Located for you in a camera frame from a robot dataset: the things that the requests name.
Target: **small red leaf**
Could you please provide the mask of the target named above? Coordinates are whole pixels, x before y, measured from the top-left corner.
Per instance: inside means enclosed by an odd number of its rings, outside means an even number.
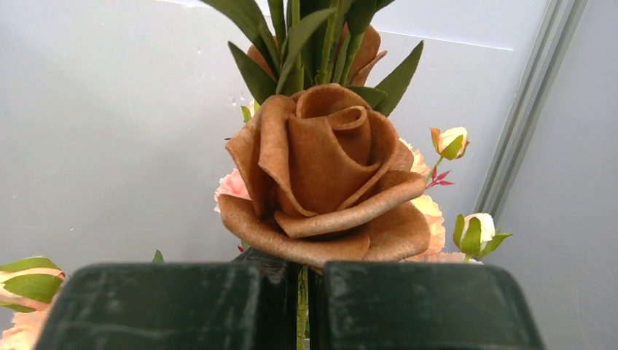
[[[444,179],[446,178],[446,176],[447,176],[449,173],[450,173],[450,170],[449,170],[449,171],[445,171],[444,173],[442,173],[442,174],[438,175],[438,177],[436,178],[436,180],[437,180],[437,181],[444,180]]]

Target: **white wall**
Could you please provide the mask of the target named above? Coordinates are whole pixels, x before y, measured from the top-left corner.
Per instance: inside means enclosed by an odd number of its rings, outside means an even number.
[[[618,2],[590,0],[498,225],[549,350],[618,349]]]
[[[236,254],[212,194],[250,99],[226,41],[247,41],[191,1],[0,1],[0,262]],[[472,133],[457,186],[431,193],[447,218],[474,207],[546,6],[401,0],[376,18],[394,33],[371,82],[426,39],[401,135],[433,161],[429,127]]]

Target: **dark green block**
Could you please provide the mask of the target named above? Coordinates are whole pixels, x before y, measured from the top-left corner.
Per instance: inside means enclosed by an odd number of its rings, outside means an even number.
[[[544,349],[520,288],[498,268],[338,262],[322,283],[329,346],[318,350]]]
[[[278,272],[281,285],[287,267]],[[36,349],[266,349],[264,335],[280,331],[284,318],[260,318],[264,274],[244,263],[85,268],[56,301]]]

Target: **metal frame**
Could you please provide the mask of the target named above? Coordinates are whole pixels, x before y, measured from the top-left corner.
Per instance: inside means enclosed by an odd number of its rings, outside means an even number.
[[[588,0],[551,0],[476,205],[498,218]]]

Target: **brown rose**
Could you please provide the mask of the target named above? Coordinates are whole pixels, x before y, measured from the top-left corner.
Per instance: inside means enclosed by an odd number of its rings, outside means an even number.
[[[219,197],[225,227],[264,252],[320,269],[399,261],[429,226],[410,202],[425,179],[391,122],[338,84],[271,96],[226,146],[252,201]]]
[[[349,33],[348,27],[345,26],[343,28],[343,32],[341,34],[341,37],[339,39],[339,44],[337,46],[337,55],[340,54],[338,50],[341,49],[343,40],[345,36],[348,35],[348,33]],[[372,26],[369,26],[367,28],[367,31],[365,31],[365,35],[363,37],[363,42],[361,43],[361,47],[359,48],[359,51],[356,53],[356,57],[354,58],[354,61],[352,62],[352,67],[350,68],[350,76],[348,78],[348,82],[350,84],[358,85],[358,86],[365,85],[365,82],[367,82],[369,73],[371,72],[375,64],[379,60],[381,60],[387,53],[386,51],[382,51],[378,53],[381,42],[382,42],[382,39],[380,38],[380,34]],[[268,75],[270,75],[271,77],[274,77],[273,71],[271,71],[270,67],[268,67],[268,64],[266,63],[264,56],[262,56],[262,54],[257,50],[255,46],[252,45],[249,48],[249,51],[247,51],[247,55],[250,58],[252,58],[254,61],[256,61],[256,63],[259,64],[259,66],[261,66],[262,69],[264,69],[268,73]]]

